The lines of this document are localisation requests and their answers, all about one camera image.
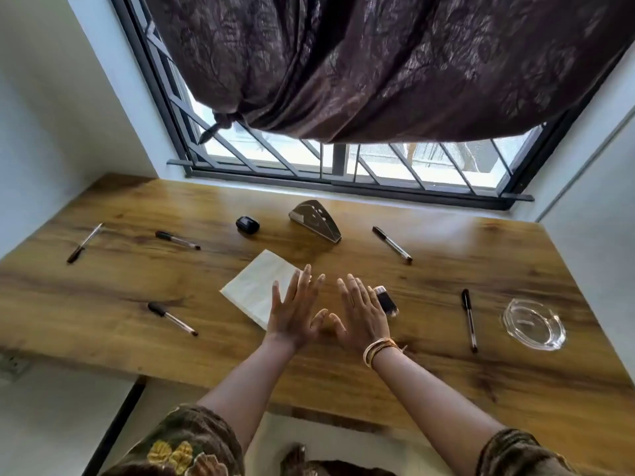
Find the person's right hand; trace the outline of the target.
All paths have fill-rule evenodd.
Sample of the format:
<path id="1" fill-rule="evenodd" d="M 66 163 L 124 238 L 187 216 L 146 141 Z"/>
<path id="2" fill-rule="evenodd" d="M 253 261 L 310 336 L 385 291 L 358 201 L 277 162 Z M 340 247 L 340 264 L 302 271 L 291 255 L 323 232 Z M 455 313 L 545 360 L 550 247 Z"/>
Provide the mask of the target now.
<path id="1" fill-rule="evenodd" d="M 364 303 L 353 303 L 348 291 L 347 276 L 337 280 L 337 287 L 342 305 L 342 314 L 338 316 L 348 332 L 348 338 L 338 338 L 343 346 L 362 356 L 369 344 L 383 337 L 391 337 L 387 316 L 377 313 L 371 304 L 369 287 L 364 286 Z"/>

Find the person's left hand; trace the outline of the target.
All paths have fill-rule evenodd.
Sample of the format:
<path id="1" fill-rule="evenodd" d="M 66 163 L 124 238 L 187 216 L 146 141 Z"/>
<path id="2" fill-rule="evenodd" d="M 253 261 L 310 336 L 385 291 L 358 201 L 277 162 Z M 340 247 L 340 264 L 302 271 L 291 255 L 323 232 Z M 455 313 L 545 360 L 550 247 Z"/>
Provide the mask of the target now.
<path id="1" fill-rule="evenodd" d="M 316 279 L 311 278 L 304 299 L 298 300 L 298 279 L 303 270 L 297 270 L 289 283 L 286 295 L 282 300 L 281 308 L 277 313 L 269 315 L 266 336 L 267 343 L 284 344 L 292 347 L 297 352 L 318 335 L 310 335 L 310 321 L 320 311 L 315 311 L 325 275 L 321 274 Z"/>

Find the person's left forearm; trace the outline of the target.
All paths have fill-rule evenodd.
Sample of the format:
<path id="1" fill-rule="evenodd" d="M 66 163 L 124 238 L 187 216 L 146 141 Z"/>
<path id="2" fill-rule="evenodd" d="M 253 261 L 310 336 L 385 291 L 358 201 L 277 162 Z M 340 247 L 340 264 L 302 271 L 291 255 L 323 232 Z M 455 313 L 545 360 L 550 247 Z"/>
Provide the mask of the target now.
<path id="1" fill-rule="evenodd" d="M 246 360 L 197 401 L 229 425 L 242 452 L 250 447 L 272 392 L 297 349 L 290 335 L 266 335 Z"/>

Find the person's right forearm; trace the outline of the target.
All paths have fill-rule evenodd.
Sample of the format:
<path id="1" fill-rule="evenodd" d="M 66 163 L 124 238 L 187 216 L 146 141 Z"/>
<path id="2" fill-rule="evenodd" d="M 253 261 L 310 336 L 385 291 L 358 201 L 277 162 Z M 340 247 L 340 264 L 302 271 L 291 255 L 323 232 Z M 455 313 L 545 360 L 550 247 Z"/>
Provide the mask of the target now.
<path id="1" fill-rule="evenodd" d="M 372 368 L 443 461 L 458 476 L 474 476 L 481 451 L 505 426 L 394 347 Z"/>

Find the small black lighter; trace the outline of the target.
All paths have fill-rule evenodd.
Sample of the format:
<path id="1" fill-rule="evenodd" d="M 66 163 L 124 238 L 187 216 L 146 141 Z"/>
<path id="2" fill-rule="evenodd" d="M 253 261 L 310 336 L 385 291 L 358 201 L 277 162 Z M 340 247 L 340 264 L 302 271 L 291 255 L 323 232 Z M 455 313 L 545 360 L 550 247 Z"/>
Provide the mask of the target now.
<path id="1" fill-rule="evenodd" d="M 373 292 L 376 294 L 380 307 L 384 311 L 385 315 L 389 319 L 395 318 L 400 311 L 387 289 L 384 286 L 377 286 L 373 288 Z"/>

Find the white paper napkin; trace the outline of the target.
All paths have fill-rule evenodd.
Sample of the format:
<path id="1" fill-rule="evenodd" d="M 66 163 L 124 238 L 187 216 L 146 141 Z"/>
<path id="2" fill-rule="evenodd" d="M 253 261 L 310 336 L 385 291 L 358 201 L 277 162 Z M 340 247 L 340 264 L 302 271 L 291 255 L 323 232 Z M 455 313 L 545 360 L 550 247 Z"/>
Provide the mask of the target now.
<path id="1" fill-rule="evenodd" d="M 270 250 L 262 251 L 220 293 L 259 327 L 266 330 L 272 307 L 272 286 L 279 282 L 283 300 L 298 269 Z"/>

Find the gold wrist bangles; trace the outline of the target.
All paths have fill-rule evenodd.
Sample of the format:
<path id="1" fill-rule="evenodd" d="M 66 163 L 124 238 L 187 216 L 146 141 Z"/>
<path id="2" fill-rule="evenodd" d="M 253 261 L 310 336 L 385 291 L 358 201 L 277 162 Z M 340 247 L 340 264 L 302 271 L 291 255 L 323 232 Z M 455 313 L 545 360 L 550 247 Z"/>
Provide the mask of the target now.
<path id="1" fill-rule="evenodd" d="M 368 368 L 372 368 L 373 360 L 379 352 L 383 351 L 386 348 L 395 348 L 403 353 L 406 347 L 407 346 L 404 346 L 404 348 L 400 348 L 398 344 L 393 340 L 393 338 L 383 337 L 377 339 L 365 348 L 362 354 L 362 360 Z"/>

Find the metal napkin holder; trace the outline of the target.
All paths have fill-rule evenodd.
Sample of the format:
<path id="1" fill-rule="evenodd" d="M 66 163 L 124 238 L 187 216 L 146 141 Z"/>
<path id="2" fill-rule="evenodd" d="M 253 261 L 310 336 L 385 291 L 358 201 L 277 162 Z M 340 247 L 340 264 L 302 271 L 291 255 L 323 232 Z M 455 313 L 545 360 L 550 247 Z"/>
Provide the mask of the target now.
<path id="1" fill-rule="evenodd" d="M 289 212 L 290 220 L 337 244 L 342 234 L 328 211 L 318 200 L 306 200 Z"/>

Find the dark metal window with grille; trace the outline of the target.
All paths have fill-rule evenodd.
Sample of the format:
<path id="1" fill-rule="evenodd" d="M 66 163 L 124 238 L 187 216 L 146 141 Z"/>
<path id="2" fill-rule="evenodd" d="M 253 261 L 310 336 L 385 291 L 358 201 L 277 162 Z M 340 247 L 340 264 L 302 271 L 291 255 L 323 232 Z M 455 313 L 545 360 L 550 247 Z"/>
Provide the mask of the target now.
<path id="1" fill-rule="evenodd" d="M 618 57 L 618 60 L 603 74 L 578 107 L 548 124 L 539 135 L 534 137 L 535 143 L 528 150 L 525 160 L 511 175 L 507 175 L 507 181 L 500 182 L 491 190 L 477 190 L 472 183 L 467 183 L 467 178 L 464 178 L 464 185 L 451 186 L 449 183 L 423 182 L 422 179 L 415 180 L 415 185 L 412 185 L 407 181 L 381 178 L 374 172 L 362 179 L 355 175 L 345 175 L 346 156 L 343 144 L 335 146 L 335 172 L 324 173 L 292 168 L 291 163 L 265 140 L 262 133 L 253 129 L 247 129 L 246 132 L 260 148 L 272 155 L 282 168 L 266 168 L 263 164 L 258 165 L 256 162 L 249 161 L 241 151 L 219 134 L 216 134 L 213 139 L 229 151 L 237 160 L 237 164 L 216 161 L 210 164 L 211 159 L 203 154 L 202 149 L 194 142 L 194 130 L 190 127 L 192 123 L 195 123 L 197 127 L 205 129 L 208 128 L 208 123 L 194 113 L 189 103 L 185 101 L 184 95 L 179 92 L 177 78 L 170 67 L 171 62 L 159 48 L 160 42 L 155 44 L 149 39 L 150 34 L 146 33 L 148 26 L 142 23 L 145 19 L 142 0 L 110 0 L 110 2 L 174 147 L 175 156 L 158 162 L 159 169 L 168 170 L 168 178 L 176 175 L 185 178 L 218 179 L 442 206 L 509 211 L 517 203 L 533 204 L 535 202 L 533 196 L 522 194 L 521 188 L 526 188 L 529 176 L 536 175 L 539 168 L 544 166 L 548 157 L 555 151 L 556 144 L 563 140 L 583 109 L 591 103 L 592 98 L 600 91 L 610 73 L 623 58 L 623 55 Z"/>

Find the brown patterned garment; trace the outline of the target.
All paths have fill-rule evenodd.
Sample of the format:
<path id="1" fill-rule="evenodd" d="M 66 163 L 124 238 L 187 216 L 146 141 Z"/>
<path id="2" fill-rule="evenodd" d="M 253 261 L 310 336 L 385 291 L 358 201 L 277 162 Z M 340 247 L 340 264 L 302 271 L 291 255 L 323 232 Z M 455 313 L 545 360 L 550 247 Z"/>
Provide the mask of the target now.
<path id="1" fill-rule="evenodd" d="M 295 444 L 280 462 L 279 476 L 396 476 L 381 468 L 365 468 L 340 460 L 308 459 L 306 447 Z"/>

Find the clear glass ashtray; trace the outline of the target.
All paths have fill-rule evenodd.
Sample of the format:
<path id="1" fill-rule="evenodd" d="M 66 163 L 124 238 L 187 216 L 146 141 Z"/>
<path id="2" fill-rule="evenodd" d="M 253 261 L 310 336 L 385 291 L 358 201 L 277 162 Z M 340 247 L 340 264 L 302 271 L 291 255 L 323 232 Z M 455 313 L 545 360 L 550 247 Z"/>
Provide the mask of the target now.
<path id="1" fill-rule="evenodd" d="M 514 298 L 502 313 L 501 320 L 508 335 L 534 350 L 560 350 L 567 338 L 558 314 L 533 300 Z"/>

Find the brown floral sleeve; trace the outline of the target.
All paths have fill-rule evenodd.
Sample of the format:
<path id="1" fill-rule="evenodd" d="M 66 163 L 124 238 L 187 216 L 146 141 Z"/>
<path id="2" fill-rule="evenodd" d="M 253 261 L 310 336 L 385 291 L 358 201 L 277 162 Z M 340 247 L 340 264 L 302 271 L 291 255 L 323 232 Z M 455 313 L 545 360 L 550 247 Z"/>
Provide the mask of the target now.
<path id="1" fill-rule="evenodd" d="M 504 429 L 482 449 L 475 476 L 580 476 L 566 459 L 530 433 Z"/>
<path id="2" fill-rule="evenodd" d="M 244 476 L 232 428 L 210 409 L 184 404 L 169 412 L 102 476 Z"/>

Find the brown floral right sleeve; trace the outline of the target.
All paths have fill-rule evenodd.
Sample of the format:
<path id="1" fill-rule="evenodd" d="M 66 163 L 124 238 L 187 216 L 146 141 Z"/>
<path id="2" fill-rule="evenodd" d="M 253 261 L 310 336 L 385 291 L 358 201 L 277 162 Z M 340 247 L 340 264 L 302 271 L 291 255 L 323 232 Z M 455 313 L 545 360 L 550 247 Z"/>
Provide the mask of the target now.
<path id="1" fill-rule="evenodd" d="M 504 429 L 482 449 L 475 476 L 580 476 L 566 459 L 530 433 Z"/>

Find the dark brown patterned curtain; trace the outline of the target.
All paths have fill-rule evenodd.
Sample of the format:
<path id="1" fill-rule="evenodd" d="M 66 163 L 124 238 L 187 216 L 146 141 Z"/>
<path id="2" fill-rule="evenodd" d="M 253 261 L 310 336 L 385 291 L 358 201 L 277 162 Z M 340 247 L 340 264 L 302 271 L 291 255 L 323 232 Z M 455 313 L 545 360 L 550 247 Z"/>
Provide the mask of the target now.
<path id="1" fill-rule="evenodd" d="M 218 127 L 322 143 L 520 135 L 635 40 L 635 0 L 145 1 Z"/>

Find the white wall conduit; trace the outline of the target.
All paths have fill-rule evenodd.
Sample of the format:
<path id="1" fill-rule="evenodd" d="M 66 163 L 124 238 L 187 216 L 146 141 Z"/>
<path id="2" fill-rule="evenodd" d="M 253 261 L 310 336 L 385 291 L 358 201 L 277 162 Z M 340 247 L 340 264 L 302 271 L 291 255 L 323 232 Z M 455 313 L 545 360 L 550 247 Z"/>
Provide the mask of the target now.
<path id="1" fill-rule="evenodd" d="M 532 181 L 533 194 L 536 196 L 534 207 L 523 216 L 517 210 L 519 219 L 541 223 L 632 123 L 635 119 L 635 104 L 623 113 L 614 110 L 611 116 L 614 124 L 601 121 L 595 114 L 583 114 L 582 122 L 574 123 L 572 130 Z"/>

